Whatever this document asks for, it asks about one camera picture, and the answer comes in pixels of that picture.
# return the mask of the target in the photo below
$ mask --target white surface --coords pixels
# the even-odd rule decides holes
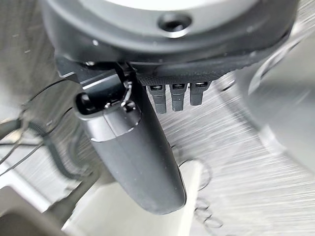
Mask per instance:
[[[176,212],[153,215],[139,207],[118,183],[112,183],[99,188],[90,202],[74,213],[64,231],[73,236],[188,236],[201,170],[198,162],[182,165],[187,203]]]
[[[210,4],[227,3],[235,0],[104,0],[121,6],[132,8],[155,10],[155,11],[176,11],[194,7],[201,7]]]
[[[0,165],[0,173],[4,172],[9,166],[6,163]],[[20,194],[25,200],[32,204],[38,211],[44,212],[50,202],[38,193],[29,183],[25,181],[14,170],[9,171],[0,178],[0,189],[5,186],[10,186],[18,194]]]

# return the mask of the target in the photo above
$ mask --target screw hole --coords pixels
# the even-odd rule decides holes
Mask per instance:
[[[189,16],[182,14],[165,14],[160,18],[158,26],[165,32],[176,33],[185,30],[191,23],[192,20]]]

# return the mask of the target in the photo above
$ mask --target black wire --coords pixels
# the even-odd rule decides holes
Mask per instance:
[[[73,109],[73,107],[68,108],[68,109],[62,114],[62,116],[59,118],[59,120],[57,121],[57,124],[56,124],[51,130],[49,130],[49,131],[47,132],[47,134],[51,134],[52,132],[54,132],[55,129],[57,129],[58,126],[61,124],[62,120],[65,118],[65,116],[67,115],[67,113],[68,113],[69,111],[71,111],[72,109]]]
[[[15,143],[0,143],[0,146],[12,146],[14,145]],[[38,144],[24,144],[24,143],[21,143],[19,144],[20,147],[36,147],[38,146]]]
[[[199,161],[203,165],[203,167],[206,169],[206,171],[208,172],[208,175],[209,175],[208,180],[203,186],[201,186],[198,189],[200,191],[200,190],[204,189],[205,187],[207,187],[209,185],[209,183],[211,182],[212,170],[211,170],[210,166],[204,160],[202,160],[200,158],[187,159],[187,160],[183,161],[181,164],[179,164],[178,167],[181,167],[184,163],[189,162],[189,161]]]
[[[28,100],[27,103],[32,102],[36,97],[38,97],[42,92],[44,92],[45,90],[49,89],[50,87],[52,87],[52,86],[54,86],[54,85],[57,85],[57,84],[59,84],[59,83],[61,83],[61,82],[64,82],[64,81],[69,81],[69,80],[67,80],[67,79],[58,80],[58,81],[56,81],[56,82],[54,82],[54,83],[52,83],[52,84],[46,86],[46,87],[43,88],[41,91],[37,92],[33,97],[31,97],[31,98]]]
[[[27,154],[25,157],[23,157],[21,160],[19,160],[17,163],[15,163],[13,166],[6,169],[4,172],[0,174],[0,177],[3,176],[5,173],[13,170],[17,166],[19,166],[21,163],[23,163],[25,160],[27,160],[30,156],[32,156],[38,149],[40,149],[43,146],[43,143],[40,143],[37,145],[29,154]]]
[[[180,145],[173,145],[173,146],[171,146],[171,148],[174,148],[174,147],[178,147],[179,148],[179,153],[180,153],[180,156],[181,156],[182,153],[181,153]],[[211,170],[210,166],[208,165],[208,163],[206,163],[206,161],[204,161],[203,159],[200,159],[200,158],[187,159],[187,160],[183,161],[182,163],[180,163],[178,165],[178,167],[181,167],[184,163],[190,162],[190,161],[198,161],[198,162],[200,162],[203,165],[203,167],[207,170],[207,172],[209,174],[209,178],[208,178],[207,182],[198,189],[198,191],[201,191],[202,189],[207,187],[209,185],[209,183],[211,182],[211,180],[212,180],[212,170]],[[217,229],[221,228],[224,225],[224,222],[221,221],[219,218],[216,218],[216,217],[213,216],[213,212],[210,209],[210,203],[206,199],[204,199],[204,198],[197,198],[197,201],[200,201],[200,202],[203,203],[203,206],[196,206],[195,207],[194,215],[195,215],[197,221],[199,221],[204,226],[204,228],[206,229],[206,231],[208,233],[210,233],[211,235],[216,235],[216,234],[214,234],[214,232],[212,232],[212,229],[213,228],[217,228]],[[201,214],[203,214],[203,213],[204,214],[205,213],[208,214],[208,216],[205,219],[202,219],[202,217],[201,217]]]

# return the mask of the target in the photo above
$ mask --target brushed metal surface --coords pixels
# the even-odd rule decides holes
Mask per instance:
[[[314,25],[313,0],[303,0],[298,20]],[[20,104],[58,78],[53,48],[43,30],[37,1],[0,1],[0,120],[15,118]],[[214,216],[224,222],[213,229],[218,236],[313,236],[315,234],[315,181],[311,173],[272,147],[263,146],[257,131],[243,117],[240,97],[234,87],[220,92],[233,78],[215,82],[204,93],[202,106],[189,105],[184,111],[159,115],[169,142],[180,145],[182,159],[202,158],[212,168],[210,185],[200,196],[211,202]],[[71,82],[60,84],[36,99],[28,116],[42,123],[56,121],[71,106],[79,88]],[[63,159],[76,120],[70,114],[53,138]],[[85,138],[80,158],[97,158]],[[7,149],[0,149],[4,155]],[[20,149],[9,159],[13,164],[29,150]],[[38,152],[17,171],[47,199],[55,201],[67,193],[70,184],[56,171],[46,150]],[[194,222],[192,236],[209,235]]]

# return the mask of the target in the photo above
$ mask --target black plastic mount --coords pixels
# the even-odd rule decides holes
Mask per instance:
[[[190,92],[190,104],[192,106],[199,106],[202,104],[203,92],[205,92],[211,84],[209,82],[197,82],[187,84],[172,84],[169,86],[172,96],[172,110],[175,112],[182,111],[184,109],[184,97],[187,88]],[[148,91],[153,97],[153,101],[158,114],[166,113],[166,96],[165,85],[148,86]]]
[[[56,64],[61,77],[82,85],[75,114],[122,188],[154,214],[183,207],[186,190],[172,149],[132,68],[84,65],[59,56]]]
[[[125,61],[142,85],[159,86],[212,81],[267,57],[288,38],[299,0],[259,0],[217,29],[176,39],[120,29],[77,0],[41,2],[58,54],[81,63]]]

